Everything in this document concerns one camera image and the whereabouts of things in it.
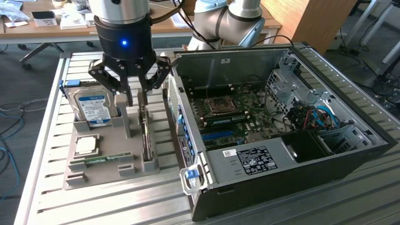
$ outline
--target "aluminum extrusion table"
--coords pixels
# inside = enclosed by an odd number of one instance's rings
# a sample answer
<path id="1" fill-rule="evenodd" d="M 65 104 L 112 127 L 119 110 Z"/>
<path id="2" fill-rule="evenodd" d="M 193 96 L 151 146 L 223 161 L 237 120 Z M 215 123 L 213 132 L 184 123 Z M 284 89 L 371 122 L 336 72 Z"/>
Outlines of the aluminum extrusion table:
<path id="1" fill-rule="evenodd" d="M 385 131 L 400 140 L 400 122 L 312 49 L 301 53 Z M 345 179 L 275 199 L 200 223 L 181 191 L 179 167 L 161 91 L 149 94 L 161 172 L 75 190 L 61 189 L 73 114 L 59 80 L 89 80 L 89 61 L 100 52 L 60 59 L 15 224 L 392 224 L 400 221 L 400 145 Z M 301 76 L 317 88 L 308 73 Z M 140 84 L 129 79 L 133 96 Z"/>

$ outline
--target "gray floor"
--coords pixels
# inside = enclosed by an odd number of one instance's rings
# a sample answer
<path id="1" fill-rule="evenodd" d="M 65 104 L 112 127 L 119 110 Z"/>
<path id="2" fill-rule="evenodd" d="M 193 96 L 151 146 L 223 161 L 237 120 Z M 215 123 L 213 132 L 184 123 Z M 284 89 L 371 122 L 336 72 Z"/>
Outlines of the gray floor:
<path id="1" fill-rule="evenodd" d="M 348 18 L 343 27 L 344 32 L 349 31 L 359 16 L 360 15 L 357 14 L 355 17 Z M 180 47 L 181 44 L 188 43 L 188 40 L 188 38 L 156 39 L 153 41 L 155 48 Z M 380 61 L 399 40 L 400 33 L 383 27 L 368 45 L 371 52 L 361 52 L 359 58 L 380 64 Z M 35 48 L 35 46 L 37 45 L 28 45 L 29 49 Z M 68 52 L 89 52 L 100 50 L 99 48 L 87 47 L 84 42 L 60 44 L 60 46 Z M 7 52 L 0 55 L 0 105 L 7 103 L 21 103 L 35 98 L 45 98 L 49 94 L 51 82 L 57 67 L 59 53 L 52 48 L 47 49 L 29 61 L 33 65 L 33 70 L 24 71 L 20 68 L 19 59 L 25 53 L 25 51 L 17 49 L 16 45 L 11 45 Z M 339 69 L 347 68 L 356 62 L 337 52 L 327 52 L 325 57 Z M 345 74 L 348 74 L 351 78 L 357 79 L 357 81 L 372 76 L 372 72 L 365 70 L 364 64 L 347 69 Z M 393 74 L 400 74 L 400 66 L 397 66 Z M 19 165 L 21 183 L 17 191 L 12 193 L 15 198 L 0 202 L 0 224 L 3 225 L 9 225 L 13 222 L 20 201 L 19 195 L 21 194 L 23 183 L 31 164 L 43 113 L 44 111 L 27 113 L 23 130 L 12 138 L 5 140 L 7 148 L 12 151 Z M 0 117 L 0 131 L 3 131 L 12 123 L 13 120 Z M 0 195 L 5 194 L 7 191 L 12 189 L 13 185 L 15 172 L 12 166 L 9 166 L 5 173 L 0 176 Z"/>

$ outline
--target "wooden desk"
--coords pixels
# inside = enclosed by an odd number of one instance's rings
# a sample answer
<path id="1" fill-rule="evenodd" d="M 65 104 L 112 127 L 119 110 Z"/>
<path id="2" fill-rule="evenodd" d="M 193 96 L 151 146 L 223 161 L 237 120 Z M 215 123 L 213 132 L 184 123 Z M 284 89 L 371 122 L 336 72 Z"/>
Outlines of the wooden desk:
<path id="1" fill-rule="evenodd" d="M 324 54 L 356 0 L 261 0 L 261 4 L 283 25 L 279 34 L 305 41 Z M 276 43 L 287 42 L 276 38 Z"/>
<path id="2" fill-rule="evenodd" d="M 157 2 L 156 4 L 167 7 L 173 7 L 171 2 Z M 36 2 L 24 2 L 23 12 L 32 17 L 32 11 L 48 11 L 55 9 L 51 0 L 37 0 Z M 152 14 L 151 16 L 159 17 L 165 14 L 169 9 L 151 5 Z M 265 18 L 265 26 L 263 34 L 275 35 L 277 29 L 281 27 L 280 23 L 272 18 L 267 9 L 263 9 Z M 36 27 L 33 21 L 28 22 L 25 26 L 8 28 L 0 23 L 0 44 L 24 44 L 24 43 L 44 43 L 44 42 L 72 42 L 72 41 L 91 41 L 99 40 L 96 28 L 80 28 L 71 30 L 61 30 L 59 26 Z M 152 36 L 155 38 L 164 37 L 189 37 L 192 36 L 192 30 L 189 28 L 176 28 L 172 20 L 167 19 L 164 22 L 157 23 L 152 26 Z"/>

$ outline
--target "hard drive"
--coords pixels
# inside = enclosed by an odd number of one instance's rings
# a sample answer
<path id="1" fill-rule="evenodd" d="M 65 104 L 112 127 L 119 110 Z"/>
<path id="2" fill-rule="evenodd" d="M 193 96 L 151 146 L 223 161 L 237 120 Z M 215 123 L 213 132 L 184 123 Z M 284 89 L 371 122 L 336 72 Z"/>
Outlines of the hard drive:
<path id="1" fill-rule="evenodd" d="M 99 82 L 71 80 L 65 82 L 61 90 L 77 121 L 88 121 L 92 128 L 111 124 L 111 118 L 119 116 L 119 111 L 113 93 Z"/>

